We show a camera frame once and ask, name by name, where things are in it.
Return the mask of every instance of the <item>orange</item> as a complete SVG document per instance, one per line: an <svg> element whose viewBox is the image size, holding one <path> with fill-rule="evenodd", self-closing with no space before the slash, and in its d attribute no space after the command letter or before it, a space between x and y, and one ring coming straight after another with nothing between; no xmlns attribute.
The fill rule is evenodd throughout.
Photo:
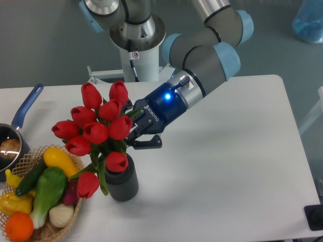
<svg viewBox="0 0 323 242"><path fill-rule="evenodd" d="M26 213L15 213L7 220L6 233L12 241L27 240L33 231L34 225L32 219Z"/></svg>

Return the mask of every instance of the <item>purple vegetable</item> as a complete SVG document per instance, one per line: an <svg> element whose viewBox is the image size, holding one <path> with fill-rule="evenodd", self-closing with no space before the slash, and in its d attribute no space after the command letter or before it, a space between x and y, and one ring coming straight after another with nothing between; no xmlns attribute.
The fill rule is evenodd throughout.
<svg viewBox="0 0 323 242"><path fill-rule="evenodd" d="M73 205L77 200L77 182L68 182L66 191L62 197L62 203L65 205Z"/></svg>

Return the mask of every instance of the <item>blue led light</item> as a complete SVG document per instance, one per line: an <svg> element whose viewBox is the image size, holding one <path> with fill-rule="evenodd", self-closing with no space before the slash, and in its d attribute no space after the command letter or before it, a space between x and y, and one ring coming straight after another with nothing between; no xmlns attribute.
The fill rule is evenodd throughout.
<svg viewBox="0 0 323 242"><path fill-rule="evenodd" d="M170 98L171 98L171 95L170 95L169 93L166 93L166 94L165 94L165 99L166 99L166 100L170 100Z"/></svg>

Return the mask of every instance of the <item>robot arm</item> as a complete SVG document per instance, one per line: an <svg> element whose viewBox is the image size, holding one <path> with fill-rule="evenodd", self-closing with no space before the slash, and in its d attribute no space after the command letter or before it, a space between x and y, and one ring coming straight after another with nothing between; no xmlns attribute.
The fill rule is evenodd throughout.
<svg viewBox="0 0 323 242"><path fill-rule="evenodd" d="M160 134L172 121L202 100L240 69L238 54L229 44L199 46L187 58L184 69L145 98L134 103L141 112L134 118L134 129L125 139L134 149L161 148L155 135L149 141L137 141L145 134Z"/></svg>
<svg viewBox="0 0 323 242"><path fill-rule="evenodd" d="M192 36L173 34L165 40L162 55L180 71L134 103L133 109L140 113L134 117L125 142L135 149L160 148L157 134L240 69L240 59L231 45L250 38L251 17L245 11L234 11L228 0L192 2L205 27ZM83 0L80 7L90 24L109 28L113 42L128 52L146 51L164 39L164 24L158 29L160 20L153 18L150 0ZM155 136L149 141L137 140L146 134Z"/></svg>

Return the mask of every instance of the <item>light blue joint cap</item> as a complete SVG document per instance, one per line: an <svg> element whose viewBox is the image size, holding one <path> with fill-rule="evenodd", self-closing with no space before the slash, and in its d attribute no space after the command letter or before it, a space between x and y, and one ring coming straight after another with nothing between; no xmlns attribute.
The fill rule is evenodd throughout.
<svg viewBox="0 0 323 242"><path fill-rule="evenodd" d="M85 17L85 20L89 23L89 25L91 26L92 30L95 33L99 33L104 31L99 24L95 21L95 19L92 17L92 15L89 13L88 9L86 8L85 4L83 1L80 2L79 7Z"/></svg>
<svg viewBox="0 0 323 242"><path fill-rule="evenodd" d="M253 33L253 21L252 18L249 14L247 14L246 11L244 10L238 10L236 11L242 20L242 37L241 37L241 41L239 44L241 44L242 42L248 40Z"/></svg>
<svg viewBox="0 0 323 242"><path fill-rule="evenodd" d="M227 80L234 76L241 67L240 58L235 49L225 42L213 46L216 50Z"/></svg>
<svg viewBox="0 0 323 242"><path fill-rule="evenodd" d="M171 54L171 48L175 41L175 39L178 36L181 36L182 34L172 34L165 39L163 46L161 47L161 55L163 56L164 60L167 61L170 65L172 65L170 60L170 54Z"/></svg>

